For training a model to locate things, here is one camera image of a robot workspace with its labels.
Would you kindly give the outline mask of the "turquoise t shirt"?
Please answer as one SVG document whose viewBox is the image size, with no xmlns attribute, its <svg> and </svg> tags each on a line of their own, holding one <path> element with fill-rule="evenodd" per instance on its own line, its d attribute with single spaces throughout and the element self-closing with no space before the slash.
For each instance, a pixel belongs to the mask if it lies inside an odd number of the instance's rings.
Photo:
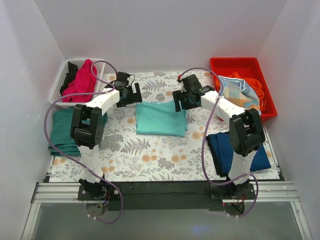
<svg viewBox="0 0 320 240">
<path fill-rule="evenodd" d="M 136 133 L 184 137 L 188 130 L 185 110 L 176 112 L 173 101 L 141 102 L 135 104 Z"/>
</svg>

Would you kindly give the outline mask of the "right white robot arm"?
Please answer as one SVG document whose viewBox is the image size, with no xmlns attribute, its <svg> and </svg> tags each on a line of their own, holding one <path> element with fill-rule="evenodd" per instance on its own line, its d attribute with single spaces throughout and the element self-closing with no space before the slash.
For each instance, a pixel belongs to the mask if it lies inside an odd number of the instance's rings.
<svg viewBox="0 0 320 240">
<path fill-rule="evenodd" d="M 198 107 L 210 110 L 228 124 L 229 143 L 233 150 L 231 168 L 223 183 L 209 181 L 212 197 L 230 197 L 237 199 L 245 193 L 250 184 L 251 165 L 258 149 L 265 142 L 260 114 L 255 108 L 245 109 L 237 106 L 223 96 L 226 87 L 225 77 L 217 75 L 220 89 L 202 86 L 192 74 L 178 76 L 181 89 L 172 93 L 175 110 L 190 110 Z"/>
</svg>

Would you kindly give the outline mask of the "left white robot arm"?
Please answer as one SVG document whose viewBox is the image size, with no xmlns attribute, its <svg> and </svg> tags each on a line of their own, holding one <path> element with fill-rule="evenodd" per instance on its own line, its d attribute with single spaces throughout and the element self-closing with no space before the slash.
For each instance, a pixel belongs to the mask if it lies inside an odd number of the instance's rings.
<svg viewBox="0 0 320 240">
<path fill-rule="evenodd" d="M 107 187 L 101 178 L 104 176 L 99 145 L 104 133 L 104 116 L 113 106 L 125 107 L 142 102 L 138 83 L 133 83 L 133 74 L 118 72 L 116 79 L 104 87 L 103 93 L 85 104 L 73 108 L 70 137 L 75 141 L 81 161 L 86 166 L 85 177 L 79 180 L 83 190 L 91 198 L 101 200 L 107 197 Z"/>
</svg>

